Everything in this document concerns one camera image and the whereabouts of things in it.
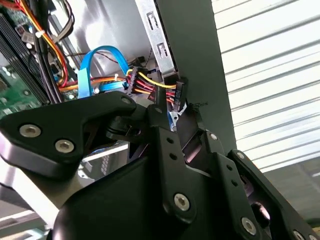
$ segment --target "silver metal frame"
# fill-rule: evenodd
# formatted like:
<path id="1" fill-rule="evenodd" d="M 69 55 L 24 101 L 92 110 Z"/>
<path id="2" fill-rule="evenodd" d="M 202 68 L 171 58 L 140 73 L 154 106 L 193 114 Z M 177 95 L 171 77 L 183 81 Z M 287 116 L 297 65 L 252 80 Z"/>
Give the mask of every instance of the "silver metal frame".
<path id="1" fill-rule="evenodd" d="M 11 217 L 0 221 L 0 238 L 27 230 L 43 228 L 44 225 L 45 222 L 35 212 L 17 218 Z"/>
<path id="2" fill-rule="evenodd" d="M 54 226 L 58 212 L 66 200 L 92 182 L 77 174 L 66 181 L 49 180 L 11 166 L 0 158 L 0 183 L 13 188 L 49 228 Z"/>
<path id="3" fill-rule="evenodd" d="M 97 154 L 87 156 L 82 160 L 82 162 L 86 163 L 86 162 L 90 162 L 90 161 L 95 160 L 95 159 L 102 158 L 102 157 L 107 156 L 107 155 L 115 154 L 117 152 L 120 152 L 120 151 L 123 151 L 123 150 L 127 150 L 128 147 L 129 147 L 129 145 L 128 145 L 127 142 L 122 142 L 122 143 L 119 143 L 117 145 L 108 147 L 103 152 L 99 152 Z"/>
<path id="4" fill-rule="evenodd" d="M 154 0 L 135 0 L 155 59 L 163 77 L 176 72 Z"/>

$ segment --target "green circuit board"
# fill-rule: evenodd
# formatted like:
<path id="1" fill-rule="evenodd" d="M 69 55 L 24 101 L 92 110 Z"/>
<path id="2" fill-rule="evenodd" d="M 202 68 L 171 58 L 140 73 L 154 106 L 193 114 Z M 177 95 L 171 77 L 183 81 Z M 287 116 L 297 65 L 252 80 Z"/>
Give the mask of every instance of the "green circuit board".
<path id="1" fill-rule="evenodd" d="M 19 75 L 0 69 L 0 119 L 12 113 L 40 106 L 41 103 Z"/>

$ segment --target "red wire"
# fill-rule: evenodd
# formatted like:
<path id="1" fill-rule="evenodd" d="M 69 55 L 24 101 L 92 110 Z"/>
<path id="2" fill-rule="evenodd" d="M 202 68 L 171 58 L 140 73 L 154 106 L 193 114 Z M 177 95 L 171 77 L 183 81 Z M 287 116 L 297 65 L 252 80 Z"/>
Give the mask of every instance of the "red wire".
<path id="1" fill-rule="evenodd" d="M 0 0 L 0 4 L 5 6 L 8 9 L 20 10 L 20 7 L 17 5 L 16 2 L 11 2 L 11 1 L 7 1 L 7 0 Z"/>
<path id="2" fill-rule="evenodd" d="M 62 61 L 62 68 L 63 68 L 63 71 L 64 71 L 64 81 L 63 81 L 61 87 L 64 88 L 67 85 L 67 82 L 69 80 L 69 78 L 68 78 L 68 69 L 67 69 L 67 65 L 66 65 L 65 61 Z"/>
<path id="3" fill-rule="evenodd" d="M 136 82 L 137 82 L 138 84 L 140 84 L 141 86 L 143 86 L 143 87 L 145 87 L 145 88 L 147 88 L 147 89 L 149 89 L 149 90 L 151 90 L 151 91 L 154 90 L 153 87 L 150 87 L 150 86 L 144 84 L 142 81 L 137 80 Z"/>

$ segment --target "screw head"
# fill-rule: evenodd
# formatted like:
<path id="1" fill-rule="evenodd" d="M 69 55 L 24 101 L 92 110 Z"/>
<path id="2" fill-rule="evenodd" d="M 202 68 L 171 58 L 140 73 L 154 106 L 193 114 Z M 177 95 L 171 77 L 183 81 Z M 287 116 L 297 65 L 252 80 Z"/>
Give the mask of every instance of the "screw head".
<path id="1" fill-rule="evenodd" d="M 26 138 L 35 138 L 41 134 L 41 129 L 33 124 L 26 124 L 20 127 L 19 132 Z"/>
<path id="2" fill-rule="evenodd" d="M 56 141 L 54 146 L 58 152 L 63 154 L 71 153 L 75 149 L 75 145 L 71 141 L 65 139 Z"/>
<path id="3" fill-rule="evenodd" d="M 257 234 L 257 229 L 254 223 L 247 217 L 241 218 L 241 223 L 244 229 L 250 233 L 252 236 Z"/>
<path id="4" fill-rule="evenodd" d="M 245 159 L 245 156 L 241 152 L 237 152 L 236 154 L 238 155 L 239 158 Z"/>
<path id="5" fill-rule="evenodd" d="M 174 204 L 181 210 L 181 211 L 188 211 L 190 208 L 190 202 L 188 198 L 181 194 L 177 193 L 174 195 Z"/>
<path id="6" fill-rule="evenodd" d="M 293 234 L 297 240 L 305 240 L 305 238 L 297 230 L 293 230 Z"/>
<path id="7" fill-rule="evenodd" d="M 124 97 L 124 96 L 121 98 L 121 100 L 122 100 L 122 102 L 124 102 L 124 103 L 126 103 L 126 104 L 131 104 L 130 99 L 128 99 L 128 98 L 126 98 L 126 97 Z"/>
<path id="8" fill-rule="evenodd" d="M 213 140 L 218 140 L 217 136 L 213 133 L 210 133 L 210 138 L 212 138 Z"/>

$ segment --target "black wire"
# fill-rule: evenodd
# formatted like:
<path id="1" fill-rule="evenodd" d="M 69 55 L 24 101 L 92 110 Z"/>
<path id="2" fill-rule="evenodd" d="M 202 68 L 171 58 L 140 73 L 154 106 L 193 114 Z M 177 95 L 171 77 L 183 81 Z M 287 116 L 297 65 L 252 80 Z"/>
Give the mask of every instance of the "black wire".
<path id="1" fill-rule="evenodd" d="M 149 60 L 150 60 L 150 58 L 151 58 L 151 54 L 152 54 L 152 48 L 151 48 L 151 50 L 150 50 L 149 56 L 148 56 L 148 58 L 147 58 L 147 60 L 146 60 L 146 62 L 145 62 L 145 64 L 144 64 L 144 66 L 142 66 L 143 68 L 145 68 L 145 67 L 148 65 Z"/>
<path id="2" fill-rule="evenodd" d="M 33 11 L 34 16 L 37 18 L 39 14 L 39 5 L 37 0 L 30 0 L 30 9 Z M 48 45 L 43 38 L 37 38 L 37 29 L 32 26 L 33 41 L 38 58 L 38 63 L 41 71 L 43 85 L 45 85 L 46 92 L 52 103 L 61 103 L 63 98 L 56 85 L 54 76 L 51 72 L 50 64 L 48 62 Z"/>

